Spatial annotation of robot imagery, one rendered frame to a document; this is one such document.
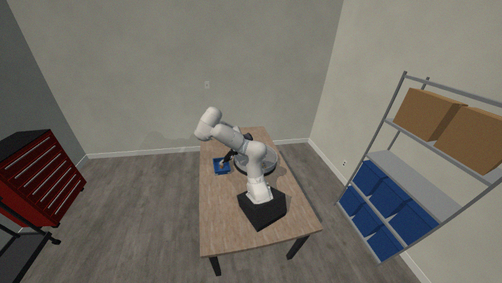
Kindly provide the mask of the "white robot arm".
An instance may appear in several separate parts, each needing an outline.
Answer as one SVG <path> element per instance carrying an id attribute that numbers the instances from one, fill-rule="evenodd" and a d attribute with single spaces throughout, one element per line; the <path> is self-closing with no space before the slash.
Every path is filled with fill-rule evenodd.
<path id="1" fill-rule="evenodd" d="M 267 147 L 260 141 L 253 141 L 253 137 L 247 133 L 242 134 L 240 128 L 225 121 L 221 122 L 222 112 L 215 107 L 209 107 L 202 115 L 194 135 L 200 141 L 213 140 L 215 138 L 225 146 L 233 149 L 242 156 L 248 156 L 247 190 L 246 196 L 254 203 L 261 204 L 273 199 L 270 186 L 267 186 L 264 178 L 262 160 L 267 153 Z M 221 124 L 219 124 L 221 123 Z"/>

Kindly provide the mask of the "blue crate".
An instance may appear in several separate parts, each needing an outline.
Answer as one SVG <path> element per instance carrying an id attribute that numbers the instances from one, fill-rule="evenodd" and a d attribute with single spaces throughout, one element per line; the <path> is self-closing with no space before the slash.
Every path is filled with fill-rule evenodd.
<path id="1" fill-rule="evenodd" d="M 213 158 L 213 165 L 214 165 L 214 174 L 215 174 L 215 176 L 216 175 L 231 174 L 231 167 L 230 167 L 229 161 L 228 161 L 229 167 L 228 167 L 228 164 L 226 162 L 226 163 L 224 163 L 223 168 L 222 169 L 220 168 L 220 164 L 219 163 L 222 161 L 222 159 L 224 159 L 224 157 Z"/>

